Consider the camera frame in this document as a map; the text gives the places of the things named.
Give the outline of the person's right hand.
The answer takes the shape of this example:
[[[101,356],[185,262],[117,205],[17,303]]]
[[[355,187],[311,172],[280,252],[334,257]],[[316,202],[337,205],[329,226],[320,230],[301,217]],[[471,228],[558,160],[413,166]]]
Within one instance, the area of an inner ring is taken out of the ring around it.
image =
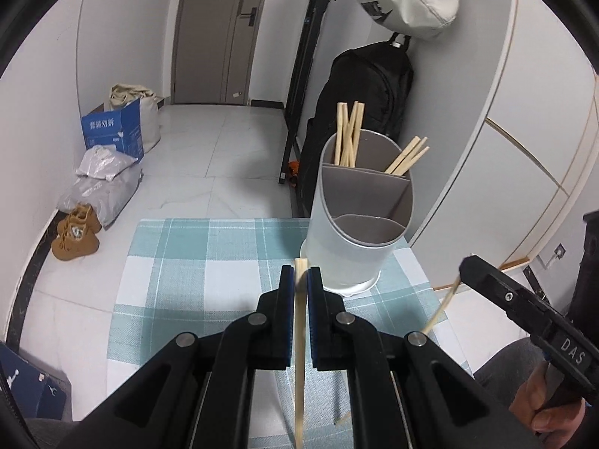
[[[547,407],[547,362],[540,364],[518,389],[509,410],[534,432],[547,434],[556,444],[564,444],[579,429],[586,412],[586,402],[580,399],[565,406]]]

